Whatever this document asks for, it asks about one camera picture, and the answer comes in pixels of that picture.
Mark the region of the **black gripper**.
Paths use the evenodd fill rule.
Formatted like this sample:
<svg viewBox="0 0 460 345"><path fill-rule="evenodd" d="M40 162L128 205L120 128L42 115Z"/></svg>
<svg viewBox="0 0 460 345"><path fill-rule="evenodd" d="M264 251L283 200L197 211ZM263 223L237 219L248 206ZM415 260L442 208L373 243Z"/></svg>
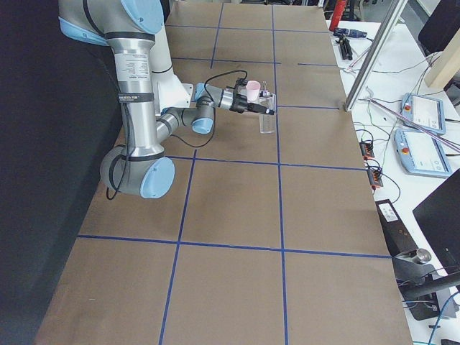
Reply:
<svg viewBox="0 0 460 345"><path fill-rule="evenodd" d="M249 103L247 96L240 93L240 91L247 85L248 80L246 78L237 78L234 87L231 92L231 105L229 110L242 114L246 110L251 111L257 114L268 114L274 115L275 111L266 106L260 105L258 103Z"/></svg>

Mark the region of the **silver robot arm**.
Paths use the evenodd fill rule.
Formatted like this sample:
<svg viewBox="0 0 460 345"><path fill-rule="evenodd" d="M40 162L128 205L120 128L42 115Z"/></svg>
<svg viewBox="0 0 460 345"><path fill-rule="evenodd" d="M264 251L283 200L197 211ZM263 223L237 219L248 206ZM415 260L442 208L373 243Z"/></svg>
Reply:
<svg viewBox="0 0 460 345"><path fill-rule="evenodd" d="M251 99L247 79L231 88L209 82L182 83L173 70L160 1L61 1L62 33L71 39L110 47L123 116L125 142L104 157L100 175L106 197L124 193L160 198L175 177L162 143L180 127L213 136L217 109L271 116L275 96Z"/></svg>

